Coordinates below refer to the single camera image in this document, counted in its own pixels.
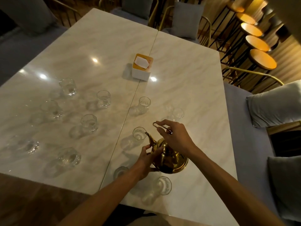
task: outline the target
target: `pillow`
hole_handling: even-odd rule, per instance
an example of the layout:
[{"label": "pillow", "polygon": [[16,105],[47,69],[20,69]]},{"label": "pillow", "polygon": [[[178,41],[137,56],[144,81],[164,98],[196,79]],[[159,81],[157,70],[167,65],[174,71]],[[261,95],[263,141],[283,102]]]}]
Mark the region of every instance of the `pillow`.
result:
[{"label": "pillow", "polygon": [[171,34],[177,37],[196,39],[203,12],[203,5],[176,1],[172,17]]},{"label": "pillow", "polygon": [[268,157],[279,215],[301,222],[301,156]]},{"label": "pillow", "polygon": [[246,99],[254,127],[301,120],[301,80]]},{"label": "pillow", "polygon": [[0,9],[28,35],[40,34],[56,21],[43,0],[0,0]]},{"label": "pillow", "polygon": [[148,20],[153,0],[123,0],[122,10]]}]

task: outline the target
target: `teapot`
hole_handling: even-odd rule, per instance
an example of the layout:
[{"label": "teapot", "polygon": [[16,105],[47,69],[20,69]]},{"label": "teapot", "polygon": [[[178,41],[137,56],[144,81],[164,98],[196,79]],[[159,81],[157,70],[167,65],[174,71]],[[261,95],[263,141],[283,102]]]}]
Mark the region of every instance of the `teapot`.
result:
[{"label": "teapot", "polygon": [[[166,129],[169,135],[172,134],[172,131],[170,129],[164,126],[161,127]],[[164,138],[156,141],[148,132],[145,132],[145,134],[148,136],[150,145],[153,147],[151,150],[152,152],[163,146],[162,154],[157,156],[153,161],[153,165],[159,171],[166,174],[174,174],[182,171],[186,167],[188,158],[180,154],[179,152],[174,151],[170,146],[168,146]]]}]

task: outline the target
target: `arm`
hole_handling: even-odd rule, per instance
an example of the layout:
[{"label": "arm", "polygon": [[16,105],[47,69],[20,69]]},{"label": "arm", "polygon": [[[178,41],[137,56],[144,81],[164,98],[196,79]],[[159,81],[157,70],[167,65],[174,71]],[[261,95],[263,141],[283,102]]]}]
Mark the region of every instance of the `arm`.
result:
[{"label": "arm", "polygon": [[150,165],[154,158],[162,152],[163,148],[159,148],[153,154],[146,153],[146,150],[150,147],[150,145],[142,147],[137,162],[129,171],[79,205],[66,216],[58,226],[103,225],[113,210],[137,182],[145,178],[150,171],[155,171]]},{"label": "arm", "polygon": [[183,124],[169,120],[156,123],[169,126],[172,130],[171,135],[160,127],[157,131],[171,148],[187,156],[199,168],[240,226],[284,226],[263,203],[193,143]]}]

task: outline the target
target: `white marble tabletop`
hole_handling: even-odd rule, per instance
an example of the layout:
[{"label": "white marble tabletop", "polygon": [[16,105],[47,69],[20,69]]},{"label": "white marble tabletop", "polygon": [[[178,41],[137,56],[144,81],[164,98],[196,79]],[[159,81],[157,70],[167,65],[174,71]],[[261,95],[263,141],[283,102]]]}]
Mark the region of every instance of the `white marble tabletop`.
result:
[{"label": "white marble tabletop", "polygon": [[[152,123],[168,117],[172,108],[177,107],[185,112],[181,123],[185,124],[195,144],[237,178],[218,52],[158,32],[150,56],[154,58],[150,79],[138,85],[101,187],[113,181],[118,167],[131,167],[141,147],[149,144],[148,138],[134,141],[133,129],[144,127],[159,140],[161,136]],[[151,105],[147,113],[137,115],[136,106],[142,96],[149,97]],[[172,182],[170,194],[159,196],[153,203],[145,201],[153,180],[162,175]],[[237,225],[191,161],[176,174],[149,173],[121,203],[213,226]]]},{"label": "white marble tabletop", "polygon": [[[0,151],[0,173],[85,194],[99,190],[139,80],[130,75],[137,53],[149,55],[158,30],[92,9],[61,37],[0,87],[0,148],[14,135],[28,132],[40,142],[26,156]],[[59,81],[74,79],[77,94],[60,96]],[[96,109],[96,93],[111,93],[111,106]],[[40,104],[54,99],[64,115],[59,121],[37,124]],[[85,114],[99,121],[96,133],[72,134]],[[80,152],[81,162],[58,169],[62,148]]]}]

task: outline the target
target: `white tissue box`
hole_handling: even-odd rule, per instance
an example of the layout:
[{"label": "white tissue box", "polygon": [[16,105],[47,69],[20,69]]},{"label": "white tissue box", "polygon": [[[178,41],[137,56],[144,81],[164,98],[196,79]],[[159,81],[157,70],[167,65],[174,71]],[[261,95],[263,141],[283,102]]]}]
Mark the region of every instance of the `white tissue box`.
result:
[{"label": "white tissue box", "polygon": [[149,63],[149,66],[148,66],[148,68],[143,68],[141,66],[138,66],[136,63],[133,63],[133,65],[132,65],[132,77],[137,78],[137,79],[141,79],[141,80],[144,80],[144,81],[148,81],[148,79],[151,75],[151,66],[153,64],[153,58],[149,57],[149,56],[146,56],[146,55],[137,54],[134,61],[136,60],[137,56],[146,59]]}]

